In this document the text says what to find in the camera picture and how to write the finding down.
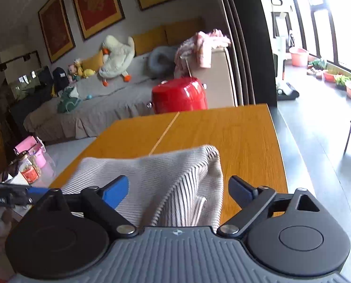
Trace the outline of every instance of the pink blanket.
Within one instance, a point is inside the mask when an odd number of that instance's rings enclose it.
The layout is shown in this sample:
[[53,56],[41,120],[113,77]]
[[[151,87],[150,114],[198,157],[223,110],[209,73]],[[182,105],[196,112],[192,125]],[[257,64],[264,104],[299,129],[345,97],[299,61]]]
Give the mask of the pink blanket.
[[214,29],[208,34],[201,31],[196,33],[195,36],[187,39],[179,46],[174,58],[174,77],[179,78],[188,74],[187,65],[182,58],[183,56],[195,52],[199,66],[210,68],[212,49],[228,47],[230,44],[230,39],[224,36],[220,30]]

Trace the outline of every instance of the stool leg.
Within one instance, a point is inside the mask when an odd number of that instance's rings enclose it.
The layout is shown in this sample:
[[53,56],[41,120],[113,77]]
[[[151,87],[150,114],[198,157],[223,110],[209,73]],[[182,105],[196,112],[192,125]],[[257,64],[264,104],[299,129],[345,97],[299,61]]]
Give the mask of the stool leg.
[[344,148],[344,152],[343,152],[343,154],[345,154],[345,153],[346,153],[347,146],[348,146],[348,141],[350,140],[350,135],[351,135],[351,127],[350,127],[350,132],[348,133],[347,142],[346,142],[346,147]]

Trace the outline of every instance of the yellow cushion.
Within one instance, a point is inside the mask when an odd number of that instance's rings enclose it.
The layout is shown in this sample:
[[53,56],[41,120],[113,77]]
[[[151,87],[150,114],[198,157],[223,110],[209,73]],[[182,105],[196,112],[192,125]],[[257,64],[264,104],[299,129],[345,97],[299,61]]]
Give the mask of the yellow cushion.
[[181,44],[203,29],[204,21],[200,17],[167,24],[165,25],[167,43],[169,46]]
[[165,27],[163,25],[143,34],[135,35],[132,38],[135,43],[136,55],[150,52],[159,46],[167,46]]
[[91,69],[97,72],[102,66],[103,66],[102,50],[99,50],[99,52],[96,55],[82,61],[83,70]]

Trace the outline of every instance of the tabletop seam line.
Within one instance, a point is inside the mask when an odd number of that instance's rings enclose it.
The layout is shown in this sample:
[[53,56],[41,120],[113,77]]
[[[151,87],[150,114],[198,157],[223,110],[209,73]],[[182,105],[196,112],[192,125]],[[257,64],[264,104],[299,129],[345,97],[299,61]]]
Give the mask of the tabletop seam line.
[[177,114],[174,116],[173,120],[169,123],[165,131],[162,133],[161,137],[157,140],[156,144],[153,146],[152,150],[149,152],[149,156],[153,154],[153,152],[156,150],[157,146],[160,144],[161,140],[165,137],[167,131],[171,128],[173,125],[174,121],[178,118],[180,112],[177,112]]

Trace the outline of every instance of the black backpack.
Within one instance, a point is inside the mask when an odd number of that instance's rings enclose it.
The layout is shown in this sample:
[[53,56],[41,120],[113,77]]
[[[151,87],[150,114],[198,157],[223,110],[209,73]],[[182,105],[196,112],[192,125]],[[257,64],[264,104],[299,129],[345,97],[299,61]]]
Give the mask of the black backpack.
[[60,90],[69,85],[69,80],[63,68],[60,67],[52,71],[52,76],[54,77],[54,92],[58,95]]

